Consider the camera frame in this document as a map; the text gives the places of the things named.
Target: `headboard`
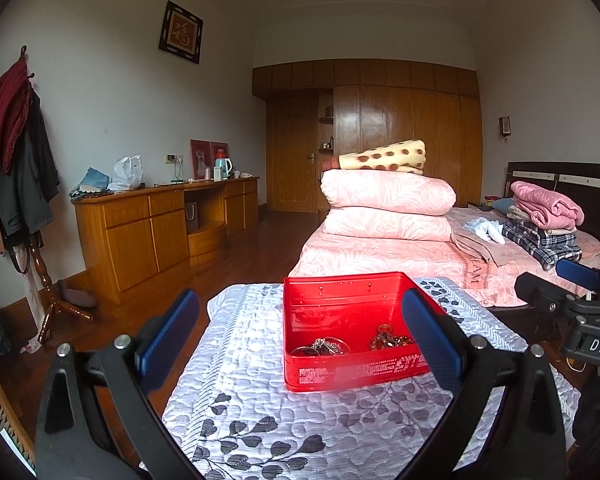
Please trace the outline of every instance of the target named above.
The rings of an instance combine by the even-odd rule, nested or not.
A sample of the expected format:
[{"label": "headboard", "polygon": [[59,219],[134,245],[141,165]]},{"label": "headboard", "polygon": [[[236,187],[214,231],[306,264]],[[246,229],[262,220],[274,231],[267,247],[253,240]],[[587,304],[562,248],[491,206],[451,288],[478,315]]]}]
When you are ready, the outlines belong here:
[{"label": "headboard", "polygon": [[589,162],[510,162],[504,196],[511,197],[510,185],[531,182],[562,193],[584,211],[579,229],[600,240],[600,164]]}]

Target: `silver screw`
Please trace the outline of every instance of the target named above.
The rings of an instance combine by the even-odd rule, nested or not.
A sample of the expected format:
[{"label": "silver screw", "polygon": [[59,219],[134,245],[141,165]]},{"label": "silver screw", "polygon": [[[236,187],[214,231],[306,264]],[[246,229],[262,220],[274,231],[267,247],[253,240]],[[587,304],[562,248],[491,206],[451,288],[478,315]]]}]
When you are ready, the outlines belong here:
[{"label": "silver screw", "polygon": [[489,342],[481,335],[472,335],[469,338],[469,343],[478,350],[484,350],[489,344]]},{"label": "silver screw", "polygon": [[120,334],[113,340],[113,346],[118,350],[123,350],[131,344],[131,337],[127,334]]},{"label": "silver screw", "polygon": [[531,345],[530,350],[533,357],[542,357],[544,355],[544,349],[538,344]]},{"label": "silver screw", "polygon": [[58,348],[56,349],[56,353],[60,357],[67,357],[69,355],[70,351],[71,351],[71,345],[69,345],[69,343],[60,343],[58,345]]}]

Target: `black picture frame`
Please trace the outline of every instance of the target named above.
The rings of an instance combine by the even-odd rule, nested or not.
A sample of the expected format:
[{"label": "black picture frame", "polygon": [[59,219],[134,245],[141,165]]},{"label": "black picture frame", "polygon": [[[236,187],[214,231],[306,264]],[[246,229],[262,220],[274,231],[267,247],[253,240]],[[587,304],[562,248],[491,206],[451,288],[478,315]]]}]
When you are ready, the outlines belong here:
[{"label": "black picture frame", "polygon": [[158,48],[200,64],[202,25],[202,19],[168,0]]}]

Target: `plaid blanket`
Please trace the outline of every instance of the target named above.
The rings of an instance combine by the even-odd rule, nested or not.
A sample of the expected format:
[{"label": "plaid blanket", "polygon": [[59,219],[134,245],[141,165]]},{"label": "plaid blanket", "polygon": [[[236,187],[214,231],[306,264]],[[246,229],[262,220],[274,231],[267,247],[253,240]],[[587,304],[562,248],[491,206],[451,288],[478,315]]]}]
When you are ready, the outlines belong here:
[{"label": "plaid blanket", "polygon": [[582,257],[582,249],[577,245],[561,247],[538,247],[528,238],[525,238],[520,231],[509,225],[502,226],[502,236],[522,247],[527,253],[531,254],[544,270],[549,270],[558,263],[559,260],[566,258],[577,262]]},{"label": "plaid blanket", "polygon": [[563,248],[565,246],[573,247],[576,245],[576,231],[563,235],[547,234],[542,228],[539,228],[533,222],[527,220],[508,219],[507,224],[511,229],[529,240],[536,247],[546,249]]}]

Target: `blue pillow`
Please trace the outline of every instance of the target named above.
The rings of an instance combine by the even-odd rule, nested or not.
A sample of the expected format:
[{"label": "blue pillow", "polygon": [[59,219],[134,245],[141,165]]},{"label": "blue pillow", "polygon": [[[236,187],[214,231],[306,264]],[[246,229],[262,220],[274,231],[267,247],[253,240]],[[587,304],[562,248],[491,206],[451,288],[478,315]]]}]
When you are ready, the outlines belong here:
[{"label": "blue pillow", "polygon": [[494,202],[491,202],[491,207],[496,211],[502,213],[504,216],[509,212],[509,207],[513,205],[512,198],[500,198]]}]

